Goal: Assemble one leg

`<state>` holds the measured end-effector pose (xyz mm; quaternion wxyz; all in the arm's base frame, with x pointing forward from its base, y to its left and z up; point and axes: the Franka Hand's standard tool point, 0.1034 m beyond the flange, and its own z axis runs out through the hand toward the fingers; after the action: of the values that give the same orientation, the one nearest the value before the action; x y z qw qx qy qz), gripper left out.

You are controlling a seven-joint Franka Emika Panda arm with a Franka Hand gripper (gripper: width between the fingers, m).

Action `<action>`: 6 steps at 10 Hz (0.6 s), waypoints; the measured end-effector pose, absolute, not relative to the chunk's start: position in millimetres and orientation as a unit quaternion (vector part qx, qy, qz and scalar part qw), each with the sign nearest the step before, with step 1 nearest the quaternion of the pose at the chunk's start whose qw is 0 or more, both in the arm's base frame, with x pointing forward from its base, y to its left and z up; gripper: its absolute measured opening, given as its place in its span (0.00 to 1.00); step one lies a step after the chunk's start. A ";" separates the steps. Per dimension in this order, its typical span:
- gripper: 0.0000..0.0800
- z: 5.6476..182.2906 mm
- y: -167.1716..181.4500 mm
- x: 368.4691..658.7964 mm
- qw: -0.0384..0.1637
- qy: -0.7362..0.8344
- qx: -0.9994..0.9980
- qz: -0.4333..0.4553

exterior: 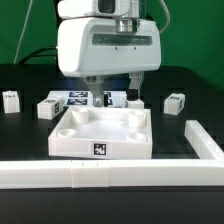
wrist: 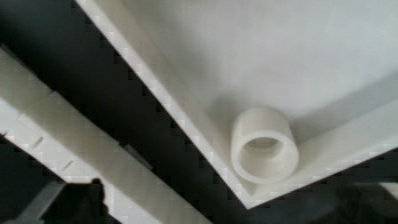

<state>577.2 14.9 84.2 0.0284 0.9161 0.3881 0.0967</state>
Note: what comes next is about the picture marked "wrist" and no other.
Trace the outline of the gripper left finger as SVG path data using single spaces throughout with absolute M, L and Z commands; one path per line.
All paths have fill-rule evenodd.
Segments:
M 42 215 L 54 202 L 63 187 L 65 184 L 56 182 L 51 182 L 44 186 L 17 217 L 10 220 L 10 224 L 44 224 Z

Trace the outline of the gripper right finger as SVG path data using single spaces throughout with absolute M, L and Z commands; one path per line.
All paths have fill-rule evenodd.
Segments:
M 392 198 L 398 200 L 398 183 L 394 182 L 381 182 L 379 186 L 387 193 L 390 194 Z

